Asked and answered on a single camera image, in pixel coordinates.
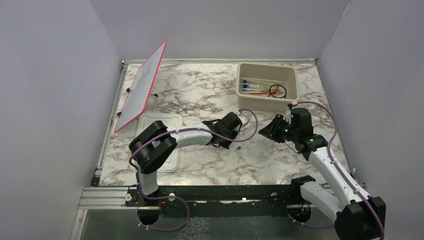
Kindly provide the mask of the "red plastic spoon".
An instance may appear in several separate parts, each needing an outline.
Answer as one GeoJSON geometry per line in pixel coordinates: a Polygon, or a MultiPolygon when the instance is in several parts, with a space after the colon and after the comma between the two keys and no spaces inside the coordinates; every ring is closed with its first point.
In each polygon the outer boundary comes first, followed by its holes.
{"type": "Polygon", "coordinates": [[[250,95],[271,95],[271,94],[274,94],[275,92],[274,91],[257,91],[257,92],[247,92],[247,94],[250,94],[250,95]]]}

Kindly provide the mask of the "blue cap test tube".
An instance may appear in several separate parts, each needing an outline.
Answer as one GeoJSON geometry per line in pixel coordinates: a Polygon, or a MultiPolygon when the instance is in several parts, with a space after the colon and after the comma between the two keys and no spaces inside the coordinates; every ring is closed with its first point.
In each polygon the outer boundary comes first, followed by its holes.
{"type": "Polygon", "coordinates": [[[238,146],[238,147],[236,147],[236,148],[234,148],[234,149],[231,149],[231,150],[229,150],[228,152],[226,152],[224,155],[229,155],[229,154],[231,154],[231,153],[234,153],[234,152],[236,152],[236,151],[239,151],[241,149],[241,146],[238,146]]]}

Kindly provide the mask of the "red framed whiteboard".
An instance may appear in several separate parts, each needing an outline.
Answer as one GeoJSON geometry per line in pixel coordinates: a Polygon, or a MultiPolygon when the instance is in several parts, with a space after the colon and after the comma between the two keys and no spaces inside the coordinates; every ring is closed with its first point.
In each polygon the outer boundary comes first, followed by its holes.
{"type": "Polygon", "coordinates": [[[121,114],[115,125],[115,133],[137,119],[146,109],[161,61],[167,48],[167,43],[167,41],[164,41],[138,68],[129,93],[125,99],[121,114]]]}

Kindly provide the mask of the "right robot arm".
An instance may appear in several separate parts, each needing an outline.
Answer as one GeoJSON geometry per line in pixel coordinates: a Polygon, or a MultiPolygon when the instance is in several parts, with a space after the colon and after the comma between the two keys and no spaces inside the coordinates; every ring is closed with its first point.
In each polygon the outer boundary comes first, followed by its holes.
{"type": "Polygon", "coordinates": [[[323,176],[329,193],[311,176],[292,179],[289,199],[315,205],[332,222],[341,240],[373,240],[385,237],[386,204],[372,197],[340,165],[330,143],[314,132],[312,116],[306,108],[293,108],[289,119],[278,114],[258,132],[276,143],[292,142],[295,149],[323,176]]]}

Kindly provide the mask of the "black wire ring stand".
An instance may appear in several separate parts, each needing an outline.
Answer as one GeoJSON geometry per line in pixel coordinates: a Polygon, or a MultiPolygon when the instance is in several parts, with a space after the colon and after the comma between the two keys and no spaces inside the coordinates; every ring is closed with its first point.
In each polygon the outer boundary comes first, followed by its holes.
{"type": "Polygon", "coordinates": [[[268,88],[268,97],[276,99],[286,99],[287,98],[287,88],[281,84],[273,84],[268,88]]]}

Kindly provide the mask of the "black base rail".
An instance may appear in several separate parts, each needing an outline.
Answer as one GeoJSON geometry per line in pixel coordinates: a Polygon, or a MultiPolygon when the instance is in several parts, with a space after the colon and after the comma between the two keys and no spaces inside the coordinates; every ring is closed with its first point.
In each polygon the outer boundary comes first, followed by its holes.
{"type": "Polygon", "coordinates": [[[124,197],[126,207],[137,208],[142,218],[293,217],[306,222],[314,205],[283,185],[163,185],[149,198],[135,186],[124,197]]]}

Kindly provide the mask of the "beige plastic bin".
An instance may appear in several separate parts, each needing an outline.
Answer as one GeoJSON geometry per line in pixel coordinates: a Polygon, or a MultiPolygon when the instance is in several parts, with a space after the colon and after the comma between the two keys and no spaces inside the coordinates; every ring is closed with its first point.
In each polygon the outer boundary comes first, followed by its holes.
{"type": "Polygon", "coordinates": [[[240,63],[235,94],[240,109],[283,113],[300,98],[298,72],[291,66],[240,63]]]}

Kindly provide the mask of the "white bin lid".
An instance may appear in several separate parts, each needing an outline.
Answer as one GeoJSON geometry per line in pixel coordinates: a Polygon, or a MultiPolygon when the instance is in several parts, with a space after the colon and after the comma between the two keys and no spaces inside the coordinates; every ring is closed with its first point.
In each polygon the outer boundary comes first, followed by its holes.
{"type": "Polygon", "coordinates": [[[145,113],[140,116],[136,138],[129,144],[132,169],[149,173],[171,173],[179,165],[180,150],[170,131],[183,126],[175,113],[145,113]]]}

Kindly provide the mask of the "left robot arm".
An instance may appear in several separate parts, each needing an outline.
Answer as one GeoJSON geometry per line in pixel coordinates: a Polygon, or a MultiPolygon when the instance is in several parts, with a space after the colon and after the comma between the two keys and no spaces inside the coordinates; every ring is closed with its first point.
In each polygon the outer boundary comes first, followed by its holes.
{"type": "Polygon", "coordinates": [[[222,119],[205,120],[180,129],[168,127],[161,120],[151,123],[128,146],[132,156],[130,164],[137,167],[137,182],[141,185],[138,199],[147,206],[155,203],[159,189],[158,170],[174,150],[195,145],[229,149],[247,123],[245,117],[234,112],[222,119]]]}

